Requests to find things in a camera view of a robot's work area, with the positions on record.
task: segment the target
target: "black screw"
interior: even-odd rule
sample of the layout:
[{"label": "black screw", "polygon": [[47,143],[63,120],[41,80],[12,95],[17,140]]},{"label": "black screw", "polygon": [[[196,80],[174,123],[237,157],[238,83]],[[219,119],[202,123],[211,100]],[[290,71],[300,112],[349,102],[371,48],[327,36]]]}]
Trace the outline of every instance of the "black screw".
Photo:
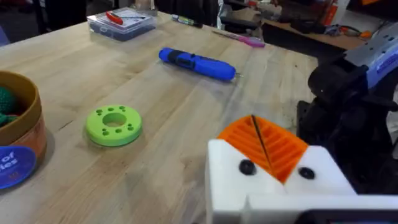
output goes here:
[{"label": "black screw", "polygon": [[244,159],[239,164],[239,170],[244,175],[254,175],[256,174],[256,166],[249,159]]},{"label": "black screw", "polygon": [[299,173],[302,177],[304,177],[304,178],[306,178],[306,179],[308,179],[308,180],[313,180],[313,179],[315,179],[315,173],[314,173],[314,171],[311,170],[311,169],[308,168],[308,167],[301,167],[301,168],[299,168],[299,169],[298,169],[298,173]]}]

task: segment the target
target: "plastic box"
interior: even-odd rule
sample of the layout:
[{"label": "plastic box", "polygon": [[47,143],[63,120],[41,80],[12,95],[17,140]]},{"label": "plastic box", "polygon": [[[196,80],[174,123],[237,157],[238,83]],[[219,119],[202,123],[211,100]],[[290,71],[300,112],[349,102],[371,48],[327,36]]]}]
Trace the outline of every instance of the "plastic box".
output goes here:
[{"label": "plastic box", "polygon": [[105,13],[101,13],[87,17],[90,31],[115,40],[126,41],[156,28],[156,21],[152,16],[137,12],[131,8],[124,7],[112,12],[122,18],[122,25],[111,22]]}]

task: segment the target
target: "hole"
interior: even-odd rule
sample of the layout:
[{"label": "hole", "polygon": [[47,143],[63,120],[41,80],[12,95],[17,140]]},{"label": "hole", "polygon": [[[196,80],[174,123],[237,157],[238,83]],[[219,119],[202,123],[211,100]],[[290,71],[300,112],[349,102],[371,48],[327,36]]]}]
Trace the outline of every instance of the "hole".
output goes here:
[{"label": "hole", "polygon": [[124,125],[127,118],[121,113],[110,113],[104,116],[102,123],[108,127],[119,127]]}]

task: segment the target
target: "blue electric screwdriver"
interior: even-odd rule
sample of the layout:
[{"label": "blue electric screwdriver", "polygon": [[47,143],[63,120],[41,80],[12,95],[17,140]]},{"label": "blue electric screwdriver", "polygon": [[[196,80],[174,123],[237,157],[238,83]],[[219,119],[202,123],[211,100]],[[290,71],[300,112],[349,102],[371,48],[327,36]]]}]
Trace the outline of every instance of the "blue electric screwdriver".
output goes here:
[{"label": "blue electric screwdriver", "polygon": [[220,80],[232,80],[236,73],[235,68],[226,62],[186,53],[181,50],[170,49],[168,47],[163,48],[159,52],[159,58],[164,62],[173,63],[202,75]]}]

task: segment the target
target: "workbench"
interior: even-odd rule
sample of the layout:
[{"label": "workbench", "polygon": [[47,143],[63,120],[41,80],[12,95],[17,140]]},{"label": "workbench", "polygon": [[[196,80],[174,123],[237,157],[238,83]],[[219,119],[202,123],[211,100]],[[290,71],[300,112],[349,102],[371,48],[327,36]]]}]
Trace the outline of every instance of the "workbench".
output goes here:
[{"label": "workbench", "polygon": [[[207,142],[256,114],[295,128],[298,100],[312,99],[315,58],[273,45],[252,49],[159,13],[157,28],[127,42],[86,23],[0,49],[0,69],[39,88],[48,148],[27,181],[0,195],[1,223],[204,223]],[[220,82],[158,58],[162,47],[223,60],[242,77]],[[136,109],[143,132],[117,148],[85,136],[95,108]]]}]

